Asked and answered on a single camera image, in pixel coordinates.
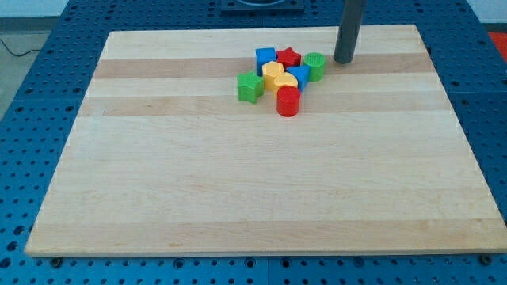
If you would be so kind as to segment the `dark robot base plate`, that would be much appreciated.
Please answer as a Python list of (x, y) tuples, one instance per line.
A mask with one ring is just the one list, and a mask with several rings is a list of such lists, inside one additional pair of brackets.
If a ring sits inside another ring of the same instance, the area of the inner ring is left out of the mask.
[(219, 0), (221, 13), (303, 12), (304, 0)]

